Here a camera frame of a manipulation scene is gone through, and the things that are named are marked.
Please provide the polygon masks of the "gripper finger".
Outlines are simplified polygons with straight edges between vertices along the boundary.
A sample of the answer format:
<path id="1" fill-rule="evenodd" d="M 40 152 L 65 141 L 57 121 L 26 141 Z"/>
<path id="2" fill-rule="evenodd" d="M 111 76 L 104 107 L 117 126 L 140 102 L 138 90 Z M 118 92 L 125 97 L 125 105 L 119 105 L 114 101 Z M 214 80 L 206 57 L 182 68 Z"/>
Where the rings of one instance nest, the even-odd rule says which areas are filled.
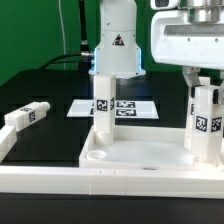
<path id="1" fill-rule="evenodd" d="M 222 80 L 218 89 L 213 92 L 213 103 L 224 104 L 224 70 L 220 72 L 220 78 Z"/>
<path id="2" fill-rule="evenodd" d="M 199 80 L 200 69 L 198 67 L 184 66 L 182 69 L 183 77 L 188 86 L 188 96 L 194 97 L 194 88 L 201 85 Z"/>

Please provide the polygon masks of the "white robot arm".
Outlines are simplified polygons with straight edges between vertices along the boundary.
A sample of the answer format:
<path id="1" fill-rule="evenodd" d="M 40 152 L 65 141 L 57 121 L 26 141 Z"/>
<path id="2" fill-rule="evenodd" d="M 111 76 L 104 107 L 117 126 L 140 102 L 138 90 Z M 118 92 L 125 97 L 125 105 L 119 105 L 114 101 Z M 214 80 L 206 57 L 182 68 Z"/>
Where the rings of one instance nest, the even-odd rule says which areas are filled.
<path id="1" fill-rule="evenodd" d="M 151 54 L 155 62 L 179 65 L 189 87 L 200 85 L 202 68 L 223 79 L 214 102 L 224 105 L 224 0 L 150 0 Z M 135 0 L 100 0 L 100 43 L 94 50 L 92 75 L 122 79 L 143 75 L 136 44 Z"/>

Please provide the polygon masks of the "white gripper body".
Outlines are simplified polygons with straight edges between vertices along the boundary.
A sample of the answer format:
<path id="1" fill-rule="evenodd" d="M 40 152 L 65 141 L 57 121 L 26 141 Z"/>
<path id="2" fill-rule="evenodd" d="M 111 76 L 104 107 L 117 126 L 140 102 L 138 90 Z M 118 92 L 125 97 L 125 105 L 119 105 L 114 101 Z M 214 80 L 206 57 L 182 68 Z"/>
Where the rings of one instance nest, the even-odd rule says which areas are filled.
<path id="1" fill-rule="evenodd" d="M 157 12 L 151 53 L 157 63 L 224 70 L 224 11 L 216 23 L 189 23 L 185 10 Z"/>

